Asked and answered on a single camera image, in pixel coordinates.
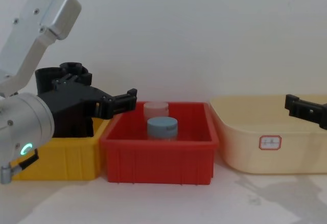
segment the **green led light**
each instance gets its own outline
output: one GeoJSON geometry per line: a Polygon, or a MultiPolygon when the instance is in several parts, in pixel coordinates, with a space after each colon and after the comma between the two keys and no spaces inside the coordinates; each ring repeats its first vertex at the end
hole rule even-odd
{"type": "Polygon", "coordinates": [[[21,155],[25,155],[27,154],[31,149],[32,149],[33,145],[31,143],[27,143],[22,150],[20,151],[21,155]]]}

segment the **blue lid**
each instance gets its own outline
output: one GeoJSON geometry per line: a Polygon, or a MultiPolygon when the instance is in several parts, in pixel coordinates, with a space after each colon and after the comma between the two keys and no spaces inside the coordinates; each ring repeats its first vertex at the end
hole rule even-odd
{"type": "Polygon", "coordinates": [[[171,117],[155,117],[148,119],[148,136],[161,139],[176,137],[178,121],[171,117]]]}

